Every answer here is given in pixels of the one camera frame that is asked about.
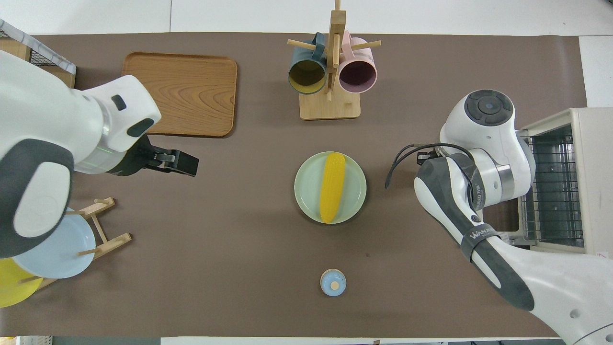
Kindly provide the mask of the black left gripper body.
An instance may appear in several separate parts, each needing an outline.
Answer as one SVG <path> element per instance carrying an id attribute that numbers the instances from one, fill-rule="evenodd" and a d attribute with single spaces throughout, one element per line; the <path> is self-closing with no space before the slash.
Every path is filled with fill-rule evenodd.
<path id="1" fill-rule="evenodd" d="M 171 150 L 152 146 L 148 136 L 141 136 L 135 144 L 125 152 L 123 159 L 108 171 L 109 174 L 128 176 L 140 170 L 155 170 L 166 172 L 160 166 L 163 161 L 156 159 L 157 155 L 174 159 Z"/>

